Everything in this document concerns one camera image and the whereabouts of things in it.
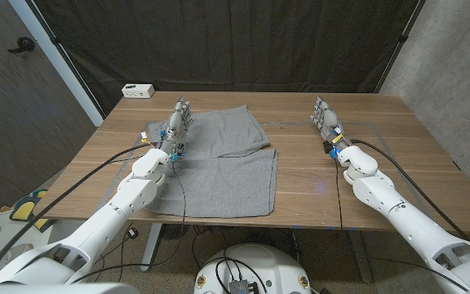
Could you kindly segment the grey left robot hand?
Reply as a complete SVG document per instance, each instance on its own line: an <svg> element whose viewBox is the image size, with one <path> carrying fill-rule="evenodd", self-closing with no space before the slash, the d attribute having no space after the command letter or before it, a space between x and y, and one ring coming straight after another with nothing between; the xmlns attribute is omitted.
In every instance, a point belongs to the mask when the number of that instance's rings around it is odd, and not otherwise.
<svg viewBox="0 0 470 294"><path fill-rule="evenodd" d="M181 149L191 123L190 104L181 96L168 119L168 126L162 135L159 149L167 154Z"/></svg>

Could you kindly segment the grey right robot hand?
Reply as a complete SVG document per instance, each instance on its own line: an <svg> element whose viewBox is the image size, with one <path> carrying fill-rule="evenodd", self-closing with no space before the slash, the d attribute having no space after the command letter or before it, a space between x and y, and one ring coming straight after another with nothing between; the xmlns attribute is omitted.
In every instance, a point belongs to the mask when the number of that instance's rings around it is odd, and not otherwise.
<svg viewBox="0 0 470 294"><path fill-rule="evenodd" d="M310 118L320 131L321 138L339 152L352 145L335 111L320 96L316 99Z"/></svg>

